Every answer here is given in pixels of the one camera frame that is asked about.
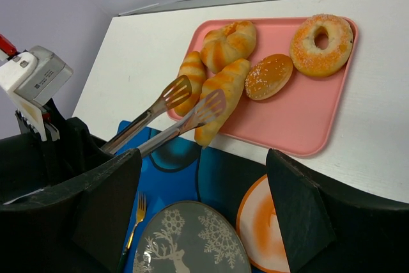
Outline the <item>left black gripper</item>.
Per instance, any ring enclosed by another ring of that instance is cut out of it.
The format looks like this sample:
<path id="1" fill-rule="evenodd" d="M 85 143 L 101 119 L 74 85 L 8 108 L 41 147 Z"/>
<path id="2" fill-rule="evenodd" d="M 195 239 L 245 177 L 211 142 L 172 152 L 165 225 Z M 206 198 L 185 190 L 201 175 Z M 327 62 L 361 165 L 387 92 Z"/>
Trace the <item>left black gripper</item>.
<path id="1" fill-rule="evenodd" d="M 100 149 L 104 140 L 91 135 L 79 118 L 64 119 L 52 99 L 42 116 L 46 141 L 21 111 L 15 112 L 20 134 L 1 140 L 2 203 L 57 185 L 113 158 Z"/>

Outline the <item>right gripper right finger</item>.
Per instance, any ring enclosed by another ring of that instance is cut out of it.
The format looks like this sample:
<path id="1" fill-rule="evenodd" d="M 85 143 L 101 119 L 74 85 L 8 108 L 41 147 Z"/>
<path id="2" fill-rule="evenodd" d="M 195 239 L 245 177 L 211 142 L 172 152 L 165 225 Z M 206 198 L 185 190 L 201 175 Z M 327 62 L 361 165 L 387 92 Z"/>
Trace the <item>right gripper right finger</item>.
<path id="1" fill-rule="evenodd" d="M 266 167 L 291 272 L 408 272 L 408 204 L 358 190 L 279 150 Z"/>

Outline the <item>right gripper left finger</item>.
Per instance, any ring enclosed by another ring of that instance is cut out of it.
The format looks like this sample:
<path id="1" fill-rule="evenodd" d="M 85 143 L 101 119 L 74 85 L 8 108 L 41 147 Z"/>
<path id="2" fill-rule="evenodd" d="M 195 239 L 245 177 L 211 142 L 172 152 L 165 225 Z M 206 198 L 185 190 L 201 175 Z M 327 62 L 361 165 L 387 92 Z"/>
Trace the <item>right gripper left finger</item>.
<path id="1" fill-rule="evenodd" d="M 128 150 L 1 206 L 1 272 L 116 272 L 141 166 L 139 150 Z"/>

